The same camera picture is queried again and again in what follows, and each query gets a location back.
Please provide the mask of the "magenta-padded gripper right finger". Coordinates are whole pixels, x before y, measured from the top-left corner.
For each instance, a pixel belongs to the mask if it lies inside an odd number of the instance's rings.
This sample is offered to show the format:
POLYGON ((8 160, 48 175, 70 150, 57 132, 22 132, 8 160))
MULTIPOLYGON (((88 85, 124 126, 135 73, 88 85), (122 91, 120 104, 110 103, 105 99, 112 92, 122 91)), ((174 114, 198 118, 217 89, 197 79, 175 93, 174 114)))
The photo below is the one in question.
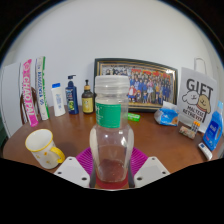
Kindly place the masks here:
POLYGON ((157 157, 147 157, 137 148, 133 149, 128 170, 130 188, 143 187, 169 174, 157 157))

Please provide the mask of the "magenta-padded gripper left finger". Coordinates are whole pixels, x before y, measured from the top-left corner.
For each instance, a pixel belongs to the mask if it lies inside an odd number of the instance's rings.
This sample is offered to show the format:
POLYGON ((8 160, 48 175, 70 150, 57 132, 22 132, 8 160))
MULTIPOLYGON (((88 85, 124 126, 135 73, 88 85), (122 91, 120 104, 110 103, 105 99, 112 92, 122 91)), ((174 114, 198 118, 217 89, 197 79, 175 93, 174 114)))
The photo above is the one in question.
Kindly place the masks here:
POLYGON ((54 174, 78 186, 94 188, 96 177, 91 149, 85 149, 76 157, 67 157, 54 174))

